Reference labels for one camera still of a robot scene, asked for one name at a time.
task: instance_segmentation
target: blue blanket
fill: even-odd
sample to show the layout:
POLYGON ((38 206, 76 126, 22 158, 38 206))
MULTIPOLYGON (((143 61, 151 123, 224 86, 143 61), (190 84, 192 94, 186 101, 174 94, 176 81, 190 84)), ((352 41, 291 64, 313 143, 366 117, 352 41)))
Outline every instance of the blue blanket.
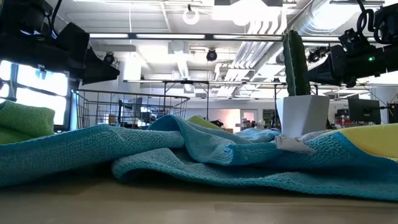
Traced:
MULTIPOLYGON (((275 133, 266 133, 270 141, 275 133)), ((270 186, 308 194, 398 200, 398 164, 359 150, 341 133, 306 142, 313 155, 277 149, 164 116, 149 130, 107 125, 0 146, 0 186, 104 161, 129 181, 142 169, 231 187, 270 186)))

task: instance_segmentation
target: white planter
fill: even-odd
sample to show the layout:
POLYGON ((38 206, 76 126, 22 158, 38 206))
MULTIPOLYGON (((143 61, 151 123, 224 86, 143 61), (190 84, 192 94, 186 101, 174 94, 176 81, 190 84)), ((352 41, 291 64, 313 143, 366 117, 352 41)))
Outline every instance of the white planter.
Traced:
POLYGON ((282 134, 291 138, 325 130, 330 99, 327 96, 289 96, 276 101, 282 134))

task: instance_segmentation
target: wire basket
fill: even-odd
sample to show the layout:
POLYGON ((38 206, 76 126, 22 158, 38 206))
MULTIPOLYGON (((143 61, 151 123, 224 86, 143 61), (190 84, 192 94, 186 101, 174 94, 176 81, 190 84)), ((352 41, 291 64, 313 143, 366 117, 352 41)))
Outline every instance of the wire basket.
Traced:
POLYGON ((77 128, 109 124, 132 129, 147 129, 155 120, 172 114, 185 118, 189 97, 73 90, 77 128))

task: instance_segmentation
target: desk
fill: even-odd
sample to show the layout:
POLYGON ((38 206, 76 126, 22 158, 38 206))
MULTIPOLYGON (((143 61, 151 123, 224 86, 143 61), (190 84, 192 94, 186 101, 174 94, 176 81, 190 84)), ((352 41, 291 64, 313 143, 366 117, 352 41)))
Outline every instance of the desk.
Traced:
POLYGON ((226 189, 176 181, 123 185, 62 177, 0 190, 0 223, 398 223, 398 203, 226 189))

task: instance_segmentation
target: cactus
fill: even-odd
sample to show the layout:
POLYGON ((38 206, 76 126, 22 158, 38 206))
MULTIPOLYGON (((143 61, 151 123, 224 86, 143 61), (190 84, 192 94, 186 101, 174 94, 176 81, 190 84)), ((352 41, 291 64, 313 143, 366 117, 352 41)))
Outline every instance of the cactus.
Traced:
POLYGON ((304 77, 308 71, 301 36, 294 30, 284 38, 284 63, 289 96, 310 95, 310 82, 304 77))

